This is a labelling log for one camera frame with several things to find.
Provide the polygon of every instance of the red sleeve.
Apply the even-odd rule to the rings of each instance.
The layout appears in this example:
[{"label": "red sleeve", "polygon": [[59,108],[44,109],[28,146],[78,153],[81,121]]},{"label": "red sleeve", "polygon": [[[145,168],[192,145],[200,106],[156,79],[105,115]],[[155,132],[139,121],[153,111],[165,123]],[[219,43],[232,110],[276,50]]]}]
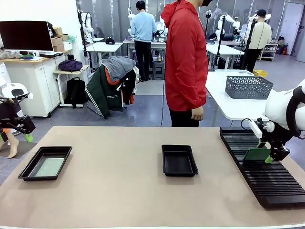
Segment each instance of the red sleeve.
[{"label": "red sleeve", "polygon": [[172,26],[172,51],[177,67],[176,79],[182,96],[195,109],[201,106],[195,85],[196,31],[190,20],[180,20]]}]

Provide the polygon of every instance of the black tray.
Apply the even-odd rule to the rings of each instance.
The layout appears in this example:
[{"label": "black tray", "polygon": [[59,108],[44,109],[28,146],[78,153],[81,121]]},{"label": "black tray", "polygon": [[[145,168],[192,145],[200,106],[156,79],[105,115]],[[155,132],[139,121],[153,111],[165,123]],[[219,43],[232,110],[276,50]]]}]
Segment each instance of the black tray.
[{"label": "black tray", "polygon": [[163,173],[168,177],[194,177],[198,169],[190,146],[162,145]]},{"label": "black tray", "polygon": [[221,129],[220,136],[258,202],[266,209],[305,208],[305,191],[279,161],[244,161],[258,139],[250,130]]},{"label": "black tray", "polygon": [[56,180],[71,150],[71,146],[40,147],[18,178],[25,181]]}]

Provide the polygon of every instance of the black pants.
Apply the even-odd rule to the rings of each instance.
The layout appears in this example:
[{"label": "black pants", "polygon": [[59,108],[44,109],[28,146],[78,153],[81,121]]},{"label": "black pants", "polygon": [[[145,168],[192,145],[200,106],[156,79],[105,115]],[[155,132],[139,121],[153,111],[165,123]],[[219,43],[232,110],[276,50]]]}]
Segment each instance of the black pants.
[{"label": "black pants", "polygon": [[141,79],[147,80],[149,78],[149,58],[151,53],[151,43],[134,41],[134,47],[138,58]]},{"label": "black pants", "polygon": [[192,119],[192,111],[172,111],[172,127],[199,127],[199,121]]},{"label": "black pants", "polygon": [[253,73],[255,64],[256,64],[256,60],[259,57],[259,55],[261,54],[262,49],[248,49],[248,54],[245,57],[245,63],[244,63],[244,67],[245,69],[247,69],[249,72]]}]

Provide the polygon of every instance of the man in red jacket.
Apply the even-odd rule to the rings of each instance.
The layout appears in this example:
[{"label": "man in red jacket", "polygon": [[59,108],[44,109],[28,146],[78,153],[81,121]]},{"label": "man in red jacket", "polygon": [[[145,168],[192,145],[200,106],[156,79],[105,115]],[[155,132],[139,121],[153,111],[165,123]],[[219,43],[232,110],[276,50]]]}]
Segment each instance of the man in red jacket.
[{"label": "man in red jacket", "polygon": [[169,28],[166,45],[166,99],[172,127],[198,127],[206,102],[208,58],[196,9],[212,0],[178,0],[161,17]]}]

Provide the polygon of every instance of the black hair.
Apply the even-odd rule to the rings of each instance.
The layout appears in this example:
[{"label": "black hair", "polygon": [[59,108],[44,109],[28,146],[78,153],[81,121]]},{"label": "black hair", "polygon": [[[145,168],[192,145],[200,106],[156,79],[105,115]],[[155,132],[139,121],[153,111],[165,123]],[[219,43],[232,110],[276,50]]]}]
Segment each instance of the black hair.
[{"label": "black hair", "polygon": [[146,9],[146,4],[144,1],[137,1],[137,9],[138,10],[145,10]]},{"label": "black hair", "polygon": [[258,12],[257,12],[257,15],[259,16],[259,17],[262,17],[262,18],[265,18],[266,17],[266,11],[265,10],[259,10]]}]

